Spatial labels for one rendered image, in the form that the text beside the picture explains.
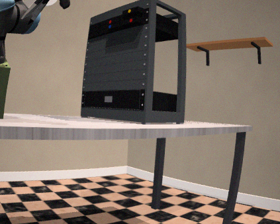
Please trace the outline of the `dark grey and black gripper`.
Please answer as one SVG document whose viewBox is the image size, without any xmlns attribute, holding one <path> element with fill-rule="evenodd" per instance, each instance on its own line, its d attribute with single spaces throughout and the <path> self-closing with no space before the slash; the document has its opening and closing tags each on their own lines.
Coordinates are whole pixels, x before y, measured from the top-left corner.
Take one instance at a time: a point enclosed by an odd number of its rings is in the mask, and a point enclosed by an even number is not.
<svg viewBox="0 0 280 224">
<path fill-rule="evenodd" d="M 49 0 L 22 0 L 22 3 L 28 10 L 22 16 L 21 20 L 29 17 L 30 14 L 32 14 L 32 18 L 29 21 L 28 25 L 34 22 L 34 20 L 37 18 L 37 16 L 40 14 L 40 12 L 43 10 L 43 8 L 48 2 Z"/>
</svg>

